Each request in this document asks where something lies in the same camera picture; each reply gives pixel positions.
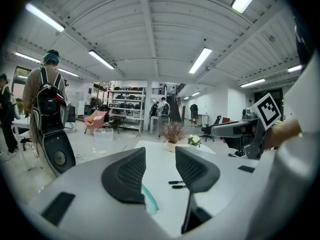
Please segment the pillow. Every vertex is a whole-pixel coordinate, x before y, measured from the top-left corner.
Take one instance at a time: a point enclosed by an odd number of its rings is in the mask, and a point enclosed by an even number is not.
[[[95,117],[93,118],[93,120],[96,121],[96,120],[100,120],[101,118],[102,118],[102,116],[99,115],[99,116],[95,116]]]
[[[90,123],[90,124],[92,124],[92,123],[94,122],[94,117],[93,117],[93,116],[90,116],[87,122]]]

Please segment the armchair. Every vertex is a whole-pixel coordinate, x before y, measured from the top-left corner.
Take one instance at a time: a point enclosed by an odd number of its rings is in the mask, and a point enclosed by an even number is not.
[[[84,134],[86,134],[87,132],[87,129],[89,130],[94,130],[94,129],[98,129],[98,128],[102,128],[105,126],[105,115],[107,114],[106,111],[94,111],[92,115],[90,116],[87,116],[84,118],[84,123],[85,123],[85,126],[86,126],[86,129],[85,129],[85,132]],[[93,120],[94,117],[99,117],[101,116],[102,118],[99,119],[99,120],[94,120],[92,122],[90,122],[91,120]]]
[[[214,137],[213,137],[212,134],[211,134],[211,128],[212,128],[214,125],[219,124],[220,119],[221,119],[221,115],[218,115],[218,116],[216,117],[216,120],[215,120],[215,122],[214,122],[213,125],[206,124],[205,127],[202,127],[202,128],[201,128],[201,131],[204,132],[204,135],[201,135],[200,137],[205,137],[205,140],[204,140],[205,142],[207,141],[207,138],[212,139],[213,141],[215,141]]]

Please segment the black pants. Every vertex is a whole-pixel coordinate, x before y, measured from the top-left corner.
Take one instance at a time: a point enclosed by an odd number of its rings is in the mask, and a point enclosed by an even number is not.
[[[5,139],[6,146],[8,147],[8,151],[10,153],[13,153],[15,151],[15,148],[18,146],[17,140],[14,136],[14,133],[11,129],[11,124],[13,120],[10,120],[11,118],[1,118],[1,127]]]

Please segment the beige shirt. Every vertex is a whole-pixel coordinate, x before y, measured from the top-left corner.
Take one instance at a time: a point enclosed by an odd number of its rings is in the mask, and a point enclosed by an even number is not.
[[[48,83],[50,85],[53,85],[55,83],[58,71],[52,65],[45,66],[45,68],[46,68]],[[28,75],[28,78],[24,86],[22,101],[23,101],[24,107],[29,112],[32,112],[33,103],[35,103],[33,99],[37,96],[38,91],[42,85],[40,71],[41,69],[39,67],[33,69]],[[62,95],[65,101],[67,101],[66,86],[65,86],[64,79],[61,77],[60,81],[61,82],[60,82],[59,90],[62,92]]]

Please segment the light fixture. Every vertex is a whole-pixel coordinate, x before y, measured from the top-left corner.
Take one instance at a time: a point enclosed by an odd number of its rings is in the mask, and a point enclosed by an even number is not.
[[[90,50],[89,54],[93,57],[95,57],[98,61],[100,61],[102,64],[106,65],[109,69],[114,70],[115,68],[107,62],[105,59],[103,59],[100,55],[98,55],[94,50]]]
[[[297,70],[300,70],[300,69],[302,69],[302,66],[301,65],[297,65],[297,66],[293,66],[293,67],[288,68],[288,72],[291,73],[293,71],[297,71]]]
[[[194,74],[198,70],[198,68],[200,68],[202,63],[204,63],[204,61],[206,60],[206,58],[209,56],[211,52],[212,52],[211,49],[203,48],[202,52],[200,53],[199,57],[196,59],[189,73]]]
[[[51,25],[52,27],[54,27],[56,30],[58,30],[59,32],[62,32],[65,27],[63,27],[62,25],[60,25],[59,23],[55,22],[52,18],[50,18],[49,16],[47,16],[46,14],[44,14],[42,11],[40,11],[38,8],[34,7],[32,4],[27,3],[25,8],[27,9],[27,11],[29,11],[30,13],[32,13],[33,15],[37,16],[38,18],[40,18],[41,20],[43,20],[44,22],[48,23],[49,25]]]
[[[15,55],[19,56],[19,57],[22,57],[22,58],[25,58],[27,60],[30,60],[30,61],[33,61],[33,62],[36,62],[36,63],[40,63],[41,61],[37,58],[32,58],[30,56],[27,56],[27,55],[24,55],[20,52],[16,52]]]
[[[242,84],[242,85],[240,85],[240,87],[252,86],[252,85],[255,85],[255,84],[262,83],[264,81],[266,81],[266,80],[264,78],[262,78],[262,79],[259,79],[259,80],[253,81],[253,82],[248,82],[248,83]]]
[[[61,71],[61,72],[63,72],[63,73],[66,73],[66,74],[68,74],[68,75],[71,75],[71,76],[74,76],[74,77],[79,77],[79,75],[74,74],[74,73],[71,73],[71,72],[69,72],[69,71],[66,71],[66,70],[64,70],[64,69],[62,69],[62,68],[58,68],[58,70]]]
[[[234,0],[231,7],[243,14],[253,0]]]

